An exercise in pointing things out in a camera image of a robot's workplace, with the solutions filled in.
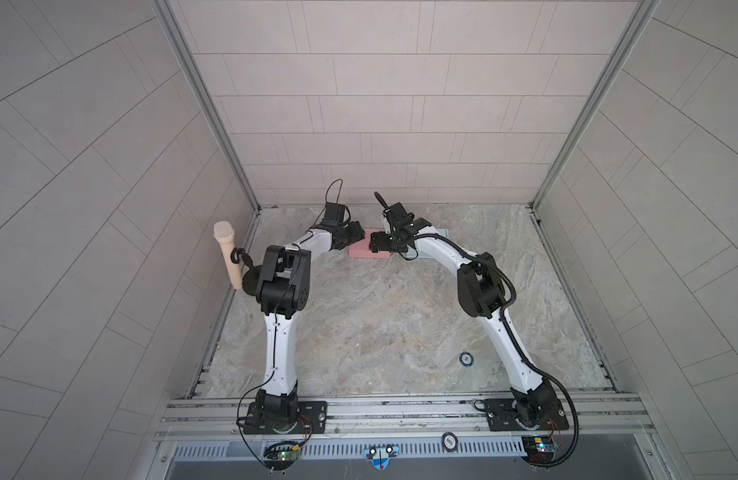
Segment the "metal corner post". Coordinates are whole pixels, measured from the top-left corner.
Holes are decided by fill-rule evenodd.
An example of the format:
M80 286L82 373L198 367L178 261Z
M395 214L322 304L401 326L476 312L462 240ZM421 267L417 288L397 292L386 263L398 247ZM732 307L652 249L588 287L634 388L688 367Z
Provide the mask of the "metal corner post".
M612 54L609 56L604 69L598 76L598 80L593 86L593 90L585 99L585 104L582 106L582 110L579 111L577 118L574 121L572 129L566 135L566 139L558 150L556 159L550 165L548 174L543 180L542 185L537 190L537 195L532 200L532 208L537 211L540 205L548 196L550 187L553 186L553 182L561 174L566 160L571 156L574 148L577 146L579 139L582 134L585 133L585 129L588 127L590 120L593 118L595 111L598 110L598 106L604 99L606 92L614 83L614 79L617 77L617 73L622 69L624 62L628 59L633 46L638 41L638 38L646 28L646 24L652 17L652 12L659 4L660 0L640 0L636 5L633 14L631 14L628 23L624 26L622 35L620 35L617 44L614 46Z
M172 51L174 51L175 56L177 57L177 61L180 63L180 67L182 67L183 73L185 73L185 78L187 78L193 93L195 93L196 99L199 101L201 110L204 111L206 120L207 122L209 122L209 128L211 129L211 132L214 134L215 139L217 139L217 143L219 144L222 153L225 155L225 158L228 160L230 168L233 170L236 178L239 179L239 182L241 183L241 188L244 190L244 194L249 199L252 209L255 212L259 212L261 208L260 203L255 196L254 190L249 184L249 180L244 174L243 168L241 168L239 156L236 155L235 149L233 148L230 138L228 137L228 133L222 126L222 121L220 120L220 116L217 113L217 108L215 107L214 102L211 100L211 95L206 89L206 85L201 78L201 73L199 72L198 65L195 64L193 56L188 49L188 44L185 43L185 39L182 37L180 26L177 24L174 12L172 12L169 1L152 0L152 2L153 12L159 19L159 23L164 29L164 33L166 33L167 41L172 45Z

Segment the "pink box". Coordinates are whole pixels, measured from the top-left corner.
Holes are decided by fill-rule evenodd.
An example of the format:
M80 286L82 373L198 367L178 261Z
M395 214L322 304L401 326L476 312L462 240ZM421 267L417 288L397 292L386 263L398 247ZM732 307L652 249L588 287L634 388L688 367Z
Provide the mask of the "pink box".
M369 238L374 232L384 232L379 228L364 228L366 237L360 242L356 242L347 248L347 254L353 258L391 258L391 252L377 252L376 254L369 250Z

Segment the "gray wall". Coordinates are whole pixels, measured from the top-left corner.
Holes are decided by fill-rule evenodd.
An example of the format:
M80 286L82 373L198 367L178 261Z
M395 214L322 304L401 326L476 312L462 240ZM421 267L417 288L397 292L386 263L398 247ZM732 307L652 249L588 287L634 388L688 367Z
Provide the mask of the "gray wall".
M170 5L262 204L516 204L636 2Z
M737 480L738 0L663 0L539 215L682 476Z
M126 476L250 218L146 0L0 0L0 479Z

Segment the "robotic arm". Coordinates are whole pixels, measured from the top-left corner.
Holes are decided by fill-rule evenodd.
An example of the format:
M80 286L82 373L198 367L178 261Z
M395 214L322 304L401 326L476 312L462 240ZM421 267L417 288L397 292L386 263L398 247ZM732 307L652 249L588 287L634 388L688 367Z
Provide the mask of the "robotic arm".
M520 427L534 430L547 425L561 410L551 382L556 383L567 399L572 416L574 405L566 389L555 378L539 370L513 326L507 307L516 300L516 290L508 277L494 264L488 254L464 250L451 240L439 235L438 230L423 218L415 218L400 203L388 206L375 192L383 206L385 232L371 235L369 243L374 252L386 250L405 253L412 248L424 250L457 277L457 295L460 306L476 318L486 329L508 372L512 405L498 412L500 419L510 419ZM350 211L341 204L326 203L321 223L308 229L299 240L284 246L271 245L259 269L250 270L246 284L256 282L255 297L265 314L267 329L267 356L265 382L260 386L245 420L246 427L269 426L286 432L297 422L297 377L295 374L295 335L300 311L305 307L309 293L310 267L329 250L341 250L364 239L364 230L351 221ZM247 256L245 263L251 263ZM571 454L578 436L575 436L566 454L542 466L555 466Z

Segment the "gray stone floor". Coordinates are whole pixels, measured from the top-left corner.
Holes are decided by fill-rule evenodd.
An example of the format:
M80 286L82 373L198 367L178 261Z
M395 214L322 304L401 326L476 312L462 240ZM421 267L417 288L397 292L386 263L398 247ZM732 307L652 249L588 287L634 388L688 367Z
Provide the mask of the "gray stone floor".
M510 314L536 364L567 387L608 386L558 277L522 205L408 206L450 238L488 251L518 292ZM250 255L296 240L320 208L265 209ZM365 228L381 225L380 206L351 210ZM486 332L462 312L456 279L435 260L321 256L297 332L301 396L507 390L507 373ZM460 365L462 351L475 358ZM265 329L254 297L235 294L209 370L204 398L238 397L261 381Z

